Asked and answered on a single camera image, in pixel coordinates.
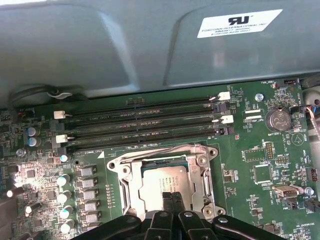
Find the ul logo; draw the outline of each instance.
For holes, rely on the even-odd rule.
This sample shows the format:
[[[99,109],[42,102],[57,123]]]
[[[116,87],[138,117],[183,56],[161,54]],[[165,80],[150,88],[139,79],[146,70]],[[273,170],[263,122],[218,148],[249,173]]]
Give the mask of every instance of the ul logo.
[[[238,16],[229,18],[230,25],[234,24],[247,24],[249,22],[249,16]]]

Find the black cable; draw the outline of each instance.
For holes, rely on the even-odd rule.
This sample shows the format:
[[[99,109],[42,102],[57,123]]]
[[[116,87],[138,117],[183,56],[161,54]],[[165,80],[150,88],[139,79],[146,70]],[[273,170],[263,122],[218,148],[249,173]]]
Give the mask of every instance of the black cable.
[[[50,93],[52,95],[57,95],[59,93],[59,89],[56,86],[42,85],[42,86],[36,86],[26,90],[22,90],[16,93],[12,93],[9,95],[8,103],[7,103],[8,111],[14,123],[18,122],[18,113],[15,109],[14,102],[20,99],[23,99],[25,97],[32,96],[35,94],[40,94],[40,93]]]

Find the white slot latch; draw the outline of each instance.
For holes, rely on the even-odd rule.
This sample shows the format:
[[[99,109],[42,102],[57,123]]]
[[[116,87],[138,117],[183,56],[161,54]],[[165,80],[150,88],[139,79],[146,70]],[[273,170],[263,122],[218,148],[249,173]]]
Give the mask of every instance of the white slot latch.
[[[224,101],[224,100],[229,100],[230,97],[230,92],[229,91],[222,91],[218,94],[218,100],[219,101]]]
[[[222,124],[231,124],[234,122],[233,115],[222,116],[220,119]]]
[[[57,135],[55,136],[55,141],[57,144],[67,143],[68,142],[68,135]]]
[[[65,119],[66,112],[65,111],[54,111],[53,116],[54,116],[54,119]]]

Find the green circuit board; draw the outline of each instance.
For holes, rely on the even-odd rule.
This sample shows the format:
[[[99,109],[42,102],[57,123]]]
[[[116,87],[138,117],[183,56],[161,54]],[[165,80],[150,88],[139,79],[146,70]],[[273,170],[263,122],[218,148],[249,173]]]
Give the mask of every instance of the green circuit board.
[[[1,197],[13,185],[24,188],[17,196],[12,238],[42,231],[43,239],[66,240],[117,218],[123,206],[109,161],[127,152],[202,144],[218,150],[210,162],[214,200],[228,215],[286,239],[320,239],[318,213],[304,207],[304,201],[317,199],[317,191],[309,174],[313,163],[303,105],[299,80],[276,79],[35,106],[19,110],[19,123],[3,109]],[[36,136],[28,136],[30,127]],[[17,150],[25,153],[17,156]],[[88,166],[94,166],[99,200],[93,224],[83,199],[82,170]],[[57,186],[63,174],[69,183]],[[292,209],[274,188],[280,185],[311,187],[314,194],[290,198]],[[57,196],[64,191],[71,198],[60,204]],[[42,207],[26,216],[25,206],[34,202]],[[69,233],[61,232],[65,206],[73,208]]]

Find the label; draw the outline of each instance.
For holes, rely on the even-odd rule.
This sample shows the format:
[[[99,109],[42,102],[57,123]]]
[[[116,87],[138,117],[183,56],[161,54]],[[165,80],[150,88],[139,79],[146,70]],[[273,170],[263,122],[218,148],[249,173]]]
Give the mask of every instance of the label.
[[[203,19],[197,38],[261,32],[282,12],[282,9],[256,11]]]

